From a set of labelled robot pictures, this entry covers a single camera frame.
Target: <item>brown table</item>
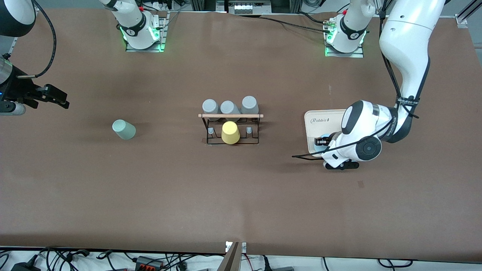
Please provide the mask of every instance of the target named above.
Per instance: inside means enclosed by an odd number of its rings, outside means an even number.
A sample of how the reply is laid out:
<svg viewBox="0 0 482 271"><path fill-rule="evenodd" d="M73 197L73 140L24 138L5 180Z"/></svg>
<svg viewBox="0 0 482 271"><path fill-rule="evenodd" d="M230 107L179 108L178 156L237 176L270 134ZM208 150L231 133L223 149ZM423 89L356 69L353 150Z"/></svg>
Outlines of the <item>brown table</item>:
<svg viewBox="0 0 482 271"><path fill-rule="evenodd" d="M2 245L222 253L240 240L251 254L482 260L482 73L454 19L432 35L409 136L334 172L291 155L307 152L307 110L394 104L378 20L365 58L343 59L318 32L218 13L180 14L164 53L125 53L110 12L48 13L57 56L35 82L71 106L0 118ZM51 45L39 17L11 60L38 72ZM265 115L260 144L203 144L203 100L245 95ZM118 138L116 119L137 136Z"/></svg>

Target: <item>gray floor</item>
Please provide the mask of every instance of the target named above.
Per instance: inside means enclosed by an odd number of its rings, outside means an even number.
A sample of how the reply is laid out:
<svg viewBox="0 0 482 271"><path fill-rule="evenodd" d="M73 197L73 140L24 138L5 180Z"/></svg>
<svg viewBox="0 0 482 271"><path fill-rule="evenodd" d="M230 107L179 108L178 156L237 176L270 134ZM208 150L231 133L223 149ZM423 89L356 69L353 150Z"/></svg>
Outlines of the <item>gray floor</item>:
<svg viewBox="0 0 482 271"><path fill-rule="evenodd" d="M448 3L442 12L442 15L454 15L461 11L471 0L452 0ZM38 0L37 1L43 8L103 8L102 4L98 0ZM349 0L328 0L322 8L317 9L315 12L322 11L336 11L343 5L347 4ZM303 11L311 11L312 8L303 6ZM468 20L469 32L472 36L474 44L482 43L482 9L479 9ZM0 36L0 53L7 53L12 44L13 38ZM482 64L482 49L475 49L479 60Z"/></svg>

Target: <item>black wire rack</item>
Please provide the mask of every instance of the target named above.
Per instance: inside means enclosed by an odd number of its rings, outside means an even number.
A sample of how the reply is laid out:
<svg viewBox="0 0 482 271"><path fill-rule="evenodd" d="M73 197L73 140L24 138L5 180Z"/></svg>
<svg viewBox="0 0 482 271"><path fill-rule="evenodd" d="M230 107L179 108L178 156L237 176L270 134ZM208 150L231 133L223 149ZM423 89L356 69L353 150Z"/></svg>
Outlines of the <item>black wire rack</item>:
<svg viewBox="0 0 482 271"><path fill-rule="evenodd" d="M207 145L228 145L221 139L222 126L228 119L237 119L235 123L239 126L240 140L235 145L256 145L259 144L259 124L264 117L263 114L199 114L204 127L206 128Z"/></svg>

